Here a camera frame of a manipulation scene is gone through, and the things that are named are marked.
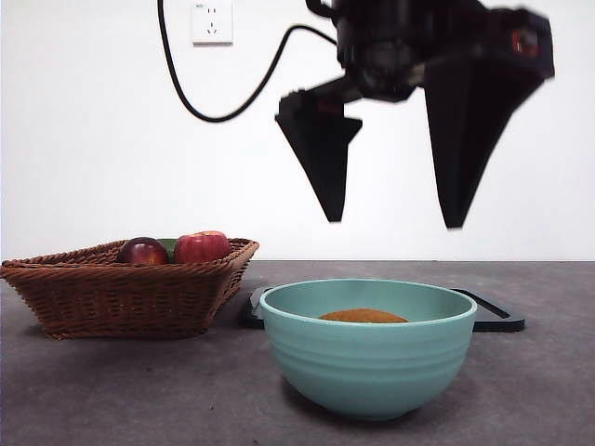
wicker basket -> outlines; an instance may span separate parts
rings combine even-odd
[[[125,240],[2,263],[0,277],[57,339],[181,338],[202,334],[240,288],[258,243],[230,239],[232,252],[205,263],[115,263]]]

brown powder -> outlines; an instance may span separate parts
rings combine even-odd
[[[341,311],[333,311],[331,313],[323,314],[318,319],[343,322],[408,322],[407,319],[397,316],[396,314],[372,308],[353,308],[343,309]]]

electrical outlet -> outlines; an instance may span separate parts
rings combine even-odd
[[[192,5],[192,43],[233,44],[233,0],[204,0]]]

red apple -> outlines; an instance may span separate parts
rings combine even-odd
[[[122,245],[115,261],[144,265],[164,265],[167,263],[167,249],[161,242],[151,237],[137,237]]]
[[[202,263],[222,258],[231,252],[230,242],[223,232],[204,230],[182,235],[174,246],[174,262]]]

ceramic bowl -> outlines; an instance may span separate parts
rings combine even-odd
[[[289,283],[259,302],[285,379],[329,411],[387,420],[421,407],[458,373],[477,304],[438,286],[376,279]],[[325,313],[374,308],[408,322],[325,321]]]

